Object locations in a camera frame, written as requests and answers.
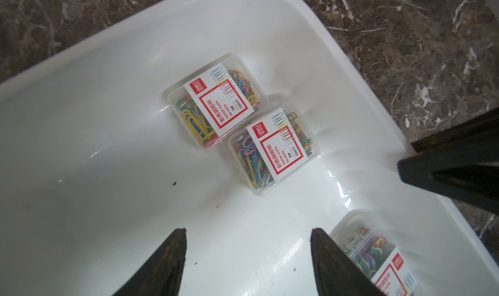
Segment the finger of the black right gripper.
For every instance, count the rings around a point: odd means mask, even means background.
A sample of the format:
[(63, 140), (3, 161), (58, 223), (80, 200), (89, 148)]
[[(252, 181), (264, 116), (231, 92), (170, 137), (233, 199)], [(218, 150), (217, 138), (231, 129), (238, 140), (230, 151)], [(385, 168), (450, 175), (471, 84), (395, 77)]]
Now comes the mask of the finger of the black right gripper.
[(498, 142), (467, 140), (397, 163), (402, 182), (498, 214)]
[(421, 153), (497, 128), (498, 108), (495, 108), (470, 121), (415, 141), (411, 145), (417, 153)]

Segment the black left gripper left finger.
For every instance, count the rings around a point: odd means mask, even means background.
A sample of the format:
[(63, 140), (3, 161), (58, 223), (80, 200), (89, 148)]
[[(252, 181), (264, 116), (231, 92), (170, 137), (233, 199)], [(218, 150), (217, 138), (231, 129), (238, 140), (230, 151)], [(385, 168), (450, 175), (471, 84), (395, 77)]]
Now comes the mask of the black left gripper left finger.
[(187, 231), (175, 229), (115, 295), (178, 295), (186, 262)]

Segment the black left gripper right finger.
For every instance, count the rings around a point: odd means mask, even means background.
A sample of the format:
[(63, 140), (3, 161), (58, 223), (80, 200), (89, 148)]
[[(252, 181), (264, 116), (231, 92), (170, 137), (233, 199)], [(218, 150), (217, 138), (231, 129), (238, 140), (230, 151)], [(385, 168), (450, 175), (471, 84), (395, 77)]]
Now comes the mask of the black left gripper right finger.
[(319, 295), (382, 295), (321, 228), (310, 237), (314, 279)]

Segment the white plastic storage tray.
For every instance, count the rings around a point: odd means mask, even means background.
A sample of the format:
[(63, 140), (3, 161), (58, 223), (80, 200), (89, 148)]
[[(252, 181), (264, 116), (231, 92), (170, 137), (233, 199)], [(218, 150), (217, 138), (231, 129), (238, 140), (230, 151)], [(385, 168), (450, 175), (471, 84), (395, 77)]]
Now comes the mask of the white plastic storage tray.
[[(262, 197), (166, 90), (238, 54), (320, 153)], [(404, 184), (413, 148), (303, 0), (164, 0), (1, 85), (1, 294), (112, 295), (175, 228), (182, 295), (316, 295), (310, 235), (361, 210), (425, 295), (497, 295), (454, 203)]]

